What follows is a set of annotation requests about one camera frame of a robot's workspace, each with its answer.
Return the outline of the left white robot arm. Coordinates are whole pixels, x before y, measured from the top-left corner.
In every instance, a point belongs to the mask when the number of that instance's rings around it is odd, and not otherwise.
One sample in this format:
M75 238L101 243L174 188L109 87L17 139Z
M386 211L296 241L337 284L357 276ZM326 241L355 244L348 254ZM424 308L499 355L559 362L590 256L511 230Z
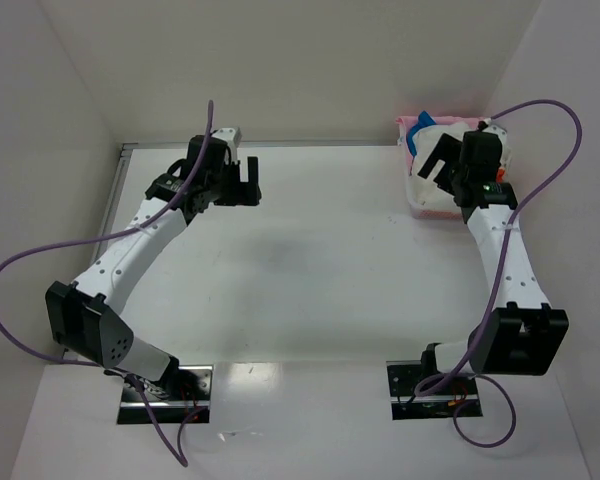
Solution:
M177 399L196 381L173 355L141 340L122 320L133 289L166 246L210 205L256 206L261 200L258 160L240 178L241 132L223 128L193 137L187 155L145 192L129 227L71 284L54 282L45 294L53 340L87 360L139 378L160 398Z

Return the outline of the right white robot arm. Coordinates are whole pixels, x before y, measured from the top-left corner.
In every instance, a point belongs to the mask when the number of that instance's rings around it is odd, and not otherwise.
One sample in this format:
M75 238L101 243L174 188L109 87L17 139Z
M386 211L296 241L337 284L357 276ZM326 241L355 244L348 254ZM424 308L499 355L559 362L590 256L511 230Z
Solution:
M457 376L542 376L568 331L566 311L551 305L531 266L521 205L499 177L503 151L501 137L486 128L460 139L442 133L417 172L460 208L490 288L483 317L466 340L427 347L428 375L415 386L417 397L437 393Z

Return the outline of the white t shirt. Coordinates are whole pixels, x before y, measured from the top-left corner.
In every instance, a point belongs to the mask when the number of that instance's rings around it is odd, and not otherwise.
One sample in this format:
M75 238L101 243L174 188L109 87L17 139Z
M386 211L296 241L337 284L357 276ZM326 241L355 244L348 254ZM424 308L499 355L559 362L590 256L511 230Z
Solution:
M506 182L511 149L503 128L422 113L407 129L406 141L413 198L424 209L467 219L491 205L518 206Z

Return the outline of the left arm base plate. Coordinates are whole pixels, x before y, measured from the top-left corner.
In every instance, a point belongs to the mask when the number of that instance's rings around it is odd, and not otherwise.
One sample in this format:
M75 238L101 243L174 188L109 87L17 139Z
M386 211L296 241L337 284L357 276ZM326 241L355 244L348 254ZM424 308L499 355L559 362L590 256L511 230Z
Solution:
M176 386L163 390L146 380L141 382L144 394L160 424L179 424L189 414L190 423L208 423L210 417L213 367L181 366ZM117 414L118 425L150 424L151 420L140 394L124 381Z

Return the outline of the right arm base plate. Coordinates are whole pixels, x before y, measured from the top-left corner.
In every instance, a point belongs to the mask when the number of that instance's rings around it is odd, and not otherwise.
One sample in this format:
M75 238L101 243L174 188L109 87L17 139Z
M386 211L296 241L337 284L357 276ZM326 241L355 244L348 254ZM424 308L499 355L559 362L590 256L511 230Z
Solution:
M457 378L433 396L416 397L415 386L427 377L419 361L388 362L386 365L393 420L452 418L459 406L459 417L481 417L478 389L473 379Z

